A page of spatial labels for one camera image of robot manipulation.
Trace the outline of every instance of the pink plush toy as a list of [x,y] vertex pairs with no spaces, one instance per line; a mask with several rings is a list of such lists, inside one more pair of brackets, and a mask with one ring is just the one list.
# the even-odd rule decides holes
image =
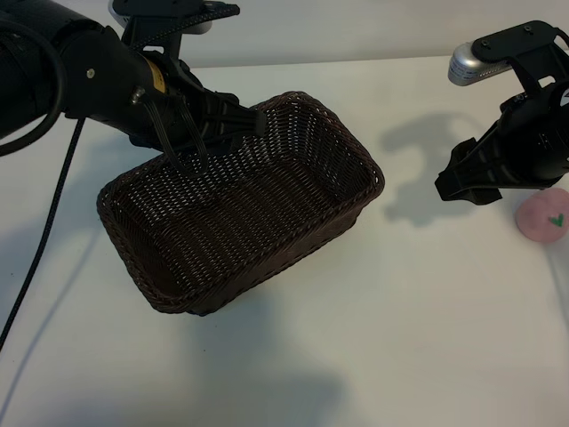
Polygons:
[[516,222],[527,238],[553,243],[569,230],[569,193],[545,189],[527,199],[516,212]]

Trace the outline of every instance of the screw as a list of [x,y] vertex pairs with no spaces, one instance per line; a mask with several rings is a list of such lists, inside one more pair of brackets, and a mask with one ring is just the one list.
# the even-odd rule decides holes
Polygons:
[[143,87],[137,86],[134,89],[134,92],[132,93],[131,96],[131,104],[132,105],[136,105],[139,103],[140,98],[142,97],[142,95],[144,95],[146,93],[146,91],[144,90]]

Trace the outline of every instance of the yellow label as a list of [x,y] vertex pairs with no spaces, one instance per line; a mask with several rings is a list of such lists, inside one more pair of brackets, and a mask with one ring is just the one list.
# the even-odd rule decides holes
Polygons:
[[166,93],[166,82],[164,80],[164,75],[162,74],[162,71],[160,71],[160,68],[154,62],[151,62],[146,58],[144,59],[149,64],[150,71],[152,71],[152,79],[154,80],[155,89],[157,91],[160,91],[161,93]]

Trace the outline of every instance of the black cable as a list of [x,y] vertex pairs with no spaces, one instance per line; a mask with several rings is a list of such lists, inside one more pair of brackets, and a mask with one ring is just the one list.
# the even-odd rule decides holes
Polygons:
[[240,12],[241,10],[236,4],[224,4],[223,6],[216,5],[215,10],[212,12],[201,13],[199,15],[187,18],[186,20],[183,20],[179,24],[174,25],[165,31],[162,31],[161,33],[157,33],[153,36],[145,38],[144,40],[140,40],[137,44],[131,46],[131,48],[135,51],[141,51],[146,46],[151,45],[155,41],[171,36],[172,34],[179,33],[186,28],[194,27],[195,25],[203,24],[211,20],[220,20],[222,18],[236,16]]
[[50,44],[50,42],[36,33],[34,30],[29,29],[23,25],[16,22],[11,22],[9,20],[0,20],[0,31],[10,31],[18,36],[24,36],[30,39],[32,42],[36,43],[45,53],[45,56],[53,66],[53,74],[55,75],[55,97],[53,99],[53,104],[50,110],[45,116],[42,123],[40,123],[34,130],[25,134],[24,136],[16,139],[15,141],[6,142],[0,145],[0,157],[7,156],[9,154],[15,153],[21,149],[25,149],[27,146],[33,144],[44,136],[50,129],[52,129],[57,119],[60,118],[60,113],[63,109],[63,101],[65,99],[65,91],[67,88],[67,74],[65,72],[65,66],[57,53],[55,48]]
[[8,338],[10,329],[12,329],[12,325],[14,323],[14,320],[16,319],[16,316],[18,315],[20,306],[24,301],[24,298],[26,297],[26,293],[28,292],[29,285],[32,283],[32,279],[36,274],[37,266],[39,265],[39,262],[42,259],[42,255],[44,254],[44,250],[47,245],[47,239],[49,238],[50,233],[52,231],[53,220],[55,219],[55,214],[60,204],[61,193],[63,192],[63,186],[65,185],[65,180],[68,177],[69,168],[71,167],[71,160],[73,160],[73,156],[75,154],[77,143],[79,142],[79,137],[81,136],[81,131],[83,130],[84,123],[85,123],[84,118],[77,121],[75,131],[73,132],[73,137],[71,138],[71,142],[69,143],[68,154],[65,156],[65,161],[63,162],[63,167],[61,168],[60,178],[58,179],[57,186],[55,187],[52,206],[50,207],[50,212],[47,215],[47,221],[45,222],[44,233],[42,234],[42,238],[39,242],[39,246],[36,251],[36,256],[34,256],[34,261],[32,261],[32,265],[29,267],[29,271],[26,276],[26,279],[24,280],[24,284],[22,285],[20,293],[18,294],[18,298],[16,298],[16,302],[12,307],[10,316],[8,316],[8,320],[6,320],[6,324],[4,325],[4,330],[0,335],[0,352],[2,352],[2,348],[6,343],[6,338]]
[[152,124],[154,125],[154,128],[156,130],[156,135],[158,136],[158,140],[160,141],[160,144],[162,145],[162,149],[164,150],[164,153],[166,154],[166,156],[168,157],[168,160],[170,160],[170,163],[172,163],[174,168],[176,168],[176,170],[179,173],[181,173],[184,176],[187,176],[190,179],[197,178],[199,176],[202,176],[204,173],[206,173],[207,169],[208,169],[207,149],[205,148],[204,140],[202,140],[201,135],[199,135],[199,133],[197,133],[196,124],[194,123],[194,120],[191,118],[191,115],[189,114],[189,112],[186,111],[188,114],[185,114],[185,112],[182,112],[182,118],[184,119],[184,122],[186,123],[186,126],[190,131],[190,135],[194,137],[194,141],[196,143],[198,153],[199,153],[199,156],[201,159],[201,169],[197,173],[190,172],[181,163],[180,159],[178,158],[178,155],[176,154],[176,152],[172,148],[172,144],[170,143],[170,140],[168,139],[168,134],[167,134],[166,130],[164,129],[164,124],[162,123],[162,119],[160,118],[160,113],[158,112],[158,108],[156,107],[156,104],[147,95],[143,95],[140,98],[140,101],[142,102],[142,105],[144,106],[144,108],[148,112],[148,115],[150,116],[150,120],[152,121]]

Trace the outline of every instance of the white wall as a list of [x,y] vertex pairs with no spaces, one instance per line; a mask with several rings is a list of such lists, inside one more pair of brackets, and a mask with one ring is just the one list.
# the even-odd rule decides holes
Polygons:
[[[107,0],[57,0],[100,23]],[[451,54],[463,42],[529,20],[569,30],[566,0],[234,0],[242,13],[186,36],[192,67]]]

